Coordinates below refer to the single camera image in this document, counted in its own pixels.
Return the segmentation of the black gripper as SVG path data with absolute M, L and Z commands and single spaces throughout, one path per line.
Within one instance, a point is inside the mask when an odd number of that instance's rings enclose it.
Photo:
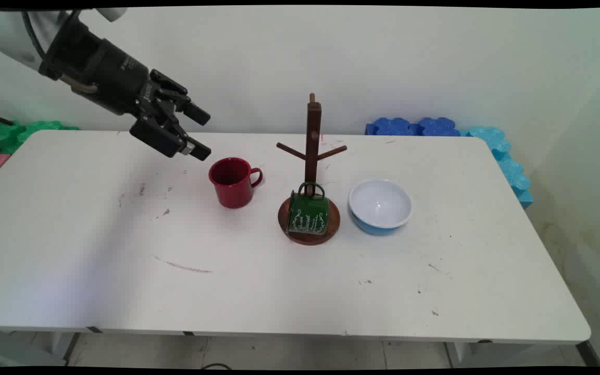
M 157 99 L 141 99 L 150 78 L 158 85 Z M 57 80 L 69 79 L 72 90 L 85 99 L 136 121 L 129 133 L 160 154 L 176 154 L 204 161 L 211 149 L 190 137 L 180 126 L 177 113 L 183 113 L 201 126 L 210 114 L 188 96 L 188 89 L 91 33 L 77 15 L 69 15 L 45 52 L 40 74 Z

